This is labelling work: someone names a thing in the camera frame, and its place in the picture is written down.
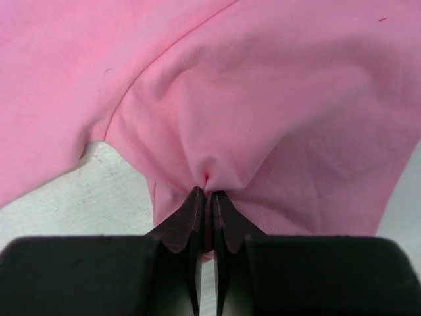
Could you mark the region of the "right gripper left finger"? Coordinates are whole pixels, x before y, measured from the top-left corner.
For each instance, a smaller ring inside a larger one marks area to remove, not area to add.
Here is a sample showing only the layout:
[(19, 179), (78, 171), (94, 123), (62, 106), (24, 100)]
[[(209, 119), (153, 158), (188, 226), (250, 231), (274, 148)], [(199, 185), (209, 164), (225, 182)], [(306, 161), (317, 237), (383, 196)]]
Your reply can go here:
[(194, 187), (171, 216), (147, 236), (159, 242), (148, 315), (199, 315), (206, 197)]

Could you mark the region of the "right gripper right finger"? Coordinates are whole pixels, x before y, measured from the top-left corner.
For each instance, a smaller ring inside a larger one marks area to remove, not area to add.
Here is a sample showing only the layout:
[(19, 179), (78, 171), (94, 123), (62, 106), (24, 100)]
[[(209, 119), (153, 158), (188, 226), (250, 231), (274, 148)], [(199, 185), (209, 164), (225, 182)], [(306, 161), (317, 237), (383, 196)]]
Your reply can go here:
[(264, 232), (242, 215), (224, 191), (211, 197), (217, 315), (252, 315), (252, 282), (245, 239)]

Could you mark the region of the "pink t-shirt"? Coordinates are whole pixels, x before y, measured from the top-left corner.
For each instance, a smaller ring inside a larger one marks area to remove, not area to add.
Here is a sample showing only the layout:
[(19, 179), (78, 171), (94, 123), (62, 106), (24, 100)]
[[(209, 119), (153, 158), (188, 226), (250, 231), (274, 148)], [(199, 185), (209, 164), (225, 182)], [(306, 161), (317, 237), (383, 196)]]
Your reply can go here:
[(419, 1), (2, 1), (1, 205), (105, 142), (154, 221), (374, 235), (420, 141)]

